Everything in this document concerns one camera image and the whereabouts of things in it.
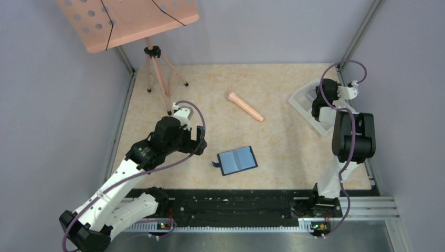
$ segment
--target metal frame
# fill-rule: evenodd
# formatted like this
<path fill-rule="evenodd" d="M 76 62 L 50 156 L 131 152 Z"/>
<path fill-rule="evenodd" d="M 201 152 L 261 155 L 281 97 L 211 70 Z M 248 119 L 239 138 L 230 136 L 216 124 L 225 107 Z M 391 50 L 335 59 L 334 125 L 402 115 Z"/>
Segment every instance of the metal frame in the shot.
<path fill-rule="evenodd" d="M 358 43 L 362 39 L 362 36 L 367 31 L 371 21 L 375 17 L 375 14 L 379 10 L 379 8 L 382 6 L 382 4 L 385 2 L 385 0 L 374 0 L 373 4 L 371 5 L 371 8 L 369 9 L 368 13 L 365 16 L 365 19 L 363 20 L 362 24 L 358 28 L 358 31 L 356 32 L 354 38 L 351 41 L 351 44 L 349 45 L 348 49 L 346 50 L 342 60 L 350 59 L 352 53 L 355 51 L 355 48 L 357 48 Z M 340 65 L 340 70 L 344 68 L 346 63 Z"/>

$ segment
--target beige mat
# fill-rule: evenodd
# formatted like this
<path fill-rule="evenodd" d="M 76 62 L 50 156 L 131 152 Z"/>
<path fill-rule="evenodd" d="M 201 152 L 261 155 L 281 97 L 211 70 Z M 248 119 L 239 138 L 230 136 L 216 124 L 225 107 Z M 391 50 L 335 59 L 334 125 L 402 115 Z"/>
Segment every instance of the beige mat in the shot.
<path fill-rule="evenodd" d="M 190 83 L 185 87 L 176 78 L 171 85 L 172 102 L 189 100 L 203 112 L 208 147 L 201 156 L 149 175 L 138 187 L 202 189 L 310 189 L 321 180 L 333 157 L 332 135 L 323 138 L 287 102 L 299 87 L 319 78 L 329 64 L 264 65 L 187 65 L 177 69 Z M 163 68 L 166 79 L 172 72 Z M 327 78 L 337 80 L 334 70 Z M 147 92 L 146 68 L 141 67 L 131 97 L 128 113 L 114 164 L 120 161 L 134 142 L 148 136 L 161 117 L 166 116 L 161 91 L 152 77 L 153 91 Z M 225 93 L 234 91 L 264 117 L 258 122 Z M 199 115 L 193 127 L 201 125 Z M 220 152 L 251 145 L 258 167 L 222 176 L 217 161 Z M 185 157 L 174 153 L 165 164 Z M 370 189 L 364 166 L 357 168 L 346 183 L 349 189 Z"/>

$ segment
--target table surface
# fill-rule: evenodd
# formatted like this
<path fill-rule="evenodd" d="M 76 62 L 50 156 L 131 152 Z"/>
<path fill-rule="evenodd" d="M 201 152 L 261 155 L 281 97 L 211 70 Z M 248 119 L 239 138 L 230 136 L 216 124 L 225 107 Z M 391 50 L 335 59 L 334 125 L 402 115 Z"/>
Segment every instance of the table surface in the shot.
<path fill-rule="evenodd" d="M 327 172 L 333 158 L 332 134 L 321 137 L 293 108 L 288 99 L 301 86 L 319 78 L 330 64 L 184 65 L 177 66 L 189 87 L 177 78 L 171 83 L 173 101 L 196 104 L 206 120 L 208 147 L 201 156 L 165 171 L 153 173 L 137 188 L 158 186 L 183 189 L 311 189 Z M 167 79 L 172 75 L 162 66 Z M 338 80 L 335 70 L 327 78 Z M 146 67 L 137 73 L 113 171 L 131 145 L 148 136 L 156 122 L 166 116 L 157 81 L 147 92 Z M 258 122 L 234 103 L 227 92 L 234 91 L 265 120 Z M 192 126 L 201 125 L 197 113 Z M 258 167 L 221 175 L 212 166 L 217 154 L 252 146 Z M 168 156 L 164 165 L 185 157 Z M 347 189 L 370 189 L 364 165 L 345 183 Z"/>
<path fill-rule="evenodd" d="M 99 0 L 57 2 L 90 53 L 103 51 L 107 45 L 110 49 L 150 37 L 199 19 L 195 0 L 103 0 L 103 4 Z"/>

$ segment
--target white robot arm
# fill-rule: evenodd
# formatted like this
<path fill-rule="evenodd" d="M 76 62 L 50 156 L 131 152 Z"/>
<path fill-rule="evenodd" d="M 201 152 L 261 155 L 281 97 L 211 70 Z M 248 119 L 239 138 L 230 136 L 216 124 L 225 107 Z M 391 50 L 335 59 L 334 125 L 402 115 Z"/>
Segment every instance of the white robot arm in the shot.
<path fill-rule="evenodd" d="M 336 81 L 323 79 L 323 92 L 330 104 L 334 100 L 352 100 L 358 95 L 357 81 L 351 82 L 347 87 L 340 86 Z M 334 154 L 329 171 L 325 177 L 315 185 L 313 197 L 310 199 L 312 212 L 322 215 L 326 212 L 339 210 L 338 197 L 340 196 L 340 183 L 346 181 L 349 175 L 367 158 L 375 153 L 374 116 L 370 113 L 357 113 L 353 111 L 356 138 L 352 160 L 342 172 L 342 181 L 339 172 L 346 164 L 352 146 L 352 124 L 348 112 L 338 108 L 329 107 L 323 99 L 319 87 L 316 89 L 317 97 L 312 103 L 312 116 L 316 120 L 334 127 L 332 137 L 332 152 Z"/>
<path fill-rule="evenodd" d="M 105 190 L 119 181 L 156 168 L 165 161 L 167 155 L 175 151 L 201 155 L 207 147 L 201 138 L 204 135 L 203 127 L 197 127 L 197 140 L 191 139 L 192 108 L 174 104 L 173 109 L 175 113 L 172 117 L 163 117 L 157 122 L 154 132 L 131 147 L 118 169 L 91 198 L 73 212 L 65 211 L 59 217 L 62 228 L 66 230 L 78 213 L 96 197 L 99 198 L 69 231 L 68 238 L 82 252 L 104 251 L 121 231 L 141 218 L 153 215 L 158 209 L 165 208 L 168 201 L 168 196 L 161 189 L 152 187 L 131 203 L 116 209 L 128 192 L 148 174 L 130 179 L 106 194 Z"/>

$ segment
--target purple cable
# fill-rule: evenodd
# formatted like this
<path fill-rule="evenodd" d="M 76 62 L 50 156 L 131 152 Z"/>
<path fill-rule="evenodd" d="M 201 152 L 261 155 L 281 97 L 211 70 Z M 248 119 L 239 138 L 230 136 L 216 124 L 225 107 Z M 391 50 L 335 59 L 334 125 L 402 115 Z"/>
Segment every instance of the purple cable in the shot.
<path fill-rule="evenodd" d="M 203 116 L 203 114 L 201 113 L 201 111 L 199 110 L 199 108 L 196 106 L 196 105 L 194 105 L 193 103 L 191 103 L 191 102 L 189 102 L 189 101 L 178 101 L 177 102 L 177 104 L 179 104 L 179 103 L 186 103 L 186 104 L 189 104 L 189 105 L 191 105 L 193 108 L 195 108 L 196 109 L 196 111 L 198 112 L 198 114 L 199 114 L 199 117 L 201 117 L 201 120 L 202 120 L 202 123 L 203 123 L 203 130 L 204 130 L 204 133 L 203 134 L 205 134 L 205 130 L 206 130 L 206 122 L 205 122 L 205 120 L 204 120 L 204 116 Z M 143 172 L 143 173 L 139 173 L 139 174 L 135 174 L 135 175 L 132 175 L 132 176 L 130 176 L 130 177 L 127 177 L 127 178 L 124 178 L 123 180 L 121 180 L 121 181 L 118 181 L 118 182 L 116 182 L 115 184 L 113 184 L 113 185 L 111 185 L 110 187 L 108 187 L 107 189 L 105 189 L 104 191 L 103 191 L 103 193 L 104 194 L 106 194 L 106 193 L 108 193 L 109 191 L 111 191 L 112 189 L 114 189 L 116 186 L 119 186 L 120 184 L 122 184 L 122 183 L 125 183 L 125 182 L 127 182 L 127 181 L 129 181 L 129 180 L 132 180 L 132 179 L 134 179 L 134 178 L 136 178 L 136 177 L 139 177 L 139 176 L 143 176 L 143 175 L 146 175 L 146 174 L 151 174 L 151 173 L 153 173 L 153 172 L 158 172 L 158 171 L 162 171 L 162 170 L 165 170 L 165 169 L 168 169 L 168 168 L 172 168 L 172 167 L 174 167 L 174 166 L 176 166 L 176 165 L 179 165 L 179 164 L 181 164 L 181 163 L 183 163 L 183 162 L 185 162 L 185 161 L 187 161 L 191 156 L 193 156 L 193 153 L 191 153 L 190 155 L 188 155 L 188 156 L 186 156 L 185 158 L 183 158 L 183 159 L 181 159 L 181 160 L 179 160 L 179 161 L 177 161 L 177 162 L 175 162 L 175 163 L 173 163 L 173 164 L 169 164 L 169 165 L 166 165 L 166 166 L 164 166 L 164 167 L 161 167 L 161 168 L 157 168 L 157 169 L 153 169 L 153 170 L 150 170 L 150 171 L 146 171 L 146 172 Z M 89 209 L 92 205 L 94 205 L 97 201 L 99 200 L 99 198 L 98 197 L 96 197 L 96 198 L 94 198 L 85 208 L 83 208 L 73 219 L 72 219 L 72 221 L 70 222 L 70 224 L 68 225 L 68 227 L 67 227 L 67 229 L 65 230 L 65 233 L 64 233 L 64 235 L 63 235 L 63 239 L 62 239 L 62 250 L 63 250 L 63 252 L 76 252 L 76 251 L 78 251 L 79 249 L 76 249 L 76 250 L 72 250 L 72 251 L 68 251 L 67 250 L 67 246 L 66 246 L 66 244 L 67 244 L 67 239 L 68 239 L 68 234 L 69 234 L 69 232 L 70 232 L 70 230 L 71 230 L 71 228 L 72 228 L 72 226 L 74 225 L 74 223 L 87 211 L 87 209 Z"/>
<path fill-rule="evenodd" d="M 342 61 L 339 61 L 339 62 L 336 62 L 336 63 L 334 63 L 334 64 L 332 64 L 332 65 L 330 65 L 325 71 L 324 71 L 324 73 L 323 73 L 323 75 L 321 75 L 321 79 L 320 79 L 320 93 L 321 93 L 321 96 L 323 97 L 323 100 L 326 102 L 326 104 L 330 107 L 330 108 L 332 108 L 332 109 L 335 109 L 335 110 L 343 110 L 343 111 L 346 111 L 348 114 L 349 114 L 349 117 L 351 117 L 351 126 L 352 126 L 352 139 L 351 139 L 351 150 L 349 151 L 349 155 L 348 155 L 348 158 L 347 158 L 347 160 L 346 160 L 346 163 L 345 163 L 345 165 L 344 165 L 344 167 L 339 171 L 339 173 L 338 173 L 338 179 L 340 180 L 340 189 L 342 190 L 342 192 L 345 194 L 345 196 L 346 196 L 346 199 L 347 199 L 347 202 L 348 202 L 348 207 L 346 208 L 346 212 L 345 212 L 345 214 L 343 215 L 343 217 L 342 217 L 342 219 L 339 221 L 339 223 L 331 230 L 331 232 L 329 232 L 328 234 L 326 234 L 324 237 L 328 237 L 328 236 L 331 236 L 342 224 L 343 224 L 343 222 L 345 221 L 345 219 L 347 218 L 347 216 L 348 216 L 348 214 L 349 214 L 349 210 L 351 210 L 351 198 L 350 198 L 350 196 L 349 196 L 349 194 L 347 193 L 347 191 L 345 190 L 345 188 L 344 188 L 344 186 L 343 186 L 343 178 L 342 178 L 342 173 L 347 169 L 347 167 L 349 166 L 349 164 L 350 164 L 350 162 L 351 162 L 351 160 L 352 160 L 352 156 L 353 156 L 353 154 L 354 154 L 354 148 L 355 148 L 355 137 L 356 137 L 356 132 L 355 132 L 355 118 L 354 118 L 354 114 L 352 114 L 352 111 L 350 110 L 350 109 L 348 109 L 348 108 L 336 108 L 336 107 L 334 107 L 332 104 L 330 104 L 329 103 L 329 101 L 327 100 L 327 98 L 326 98 L 326 96 L 325 96 L 325 94 L 324 94 L 324 92 L 323 92 L 323 78 L 324 78 L 324 76 L 326 75 L 326 73 L 331 69 L 331 68 L 333 68 L 333 67 L 335 67 L 335 66 L 337 66 L 337 65 L 340 65 L 340 64 L 343 64 L 343 63 L 347 63 L 347 62 L 352 62 L 352 63 L 356 63 L 356 64 L 359 64 L 362 68 L 363 68 L 363 70 L 365 71 L 365 74 L 364 74 L 364 76 L 363 76 L 363 79 L 361 79 L 360 81 L 358 81 L 357 83 L 361 83 L 361 82 L 363 82 L 365 79 L 366 79 L 366 76 L 367 76 L 367 74 L 368 74 L 368 72 L 367 72 L 367 70 L 366 70 L 366 67 L 362 64 L 362 63 L 360 63 L 360 62 L 358 62 L 358 61 L 356 61 L 356 60 L 342 60 Z"/>

